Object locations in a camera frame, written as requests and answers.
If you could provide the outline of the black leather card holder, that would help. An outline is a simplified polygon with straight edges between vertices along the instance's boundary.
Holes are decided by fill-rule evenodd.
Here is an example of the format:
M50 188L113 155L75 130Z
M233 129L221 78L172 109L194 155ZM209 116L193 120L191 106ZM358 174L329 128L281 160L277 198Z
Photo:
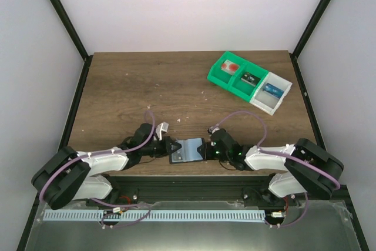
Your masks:
M186 139L186 140L177 140L182 145L181 150L184 152L185 161L182 163L188 162L201 162L203 160L199 160L199 154L197 153L197 147L204 143L204 140L201 138L193 138L193 139Z

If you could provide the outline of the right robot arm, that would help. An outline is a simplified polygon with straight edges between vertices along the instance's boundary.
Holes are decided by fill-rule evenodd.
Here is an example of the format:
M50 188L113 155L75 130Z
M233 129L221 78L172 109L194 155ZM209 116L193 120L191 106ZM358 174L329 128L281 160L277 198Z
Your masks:
M341 161L306 138L281 147L253 146L236 142L225 129L208 130L211 141L203 142L196 152L204 160L227 162L235 170L278 170L270 177L267 193L275 198L308 193L329 200L339 190Z

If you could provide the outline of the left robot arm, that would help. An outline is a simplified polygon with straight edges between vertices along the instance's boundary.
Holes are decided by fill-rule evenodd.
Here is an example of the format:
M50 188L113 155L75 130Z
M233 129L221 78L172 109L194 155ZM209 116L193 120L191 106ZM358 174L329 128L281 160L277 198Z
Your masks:
M182 147L165 135L167 129L166 122L158 126L143 123L119 145L100 151L82 152L65 146L33 175L31 184L53 210L74 200L104 200L115 188L107 172L130 169L144 156L161 158Z

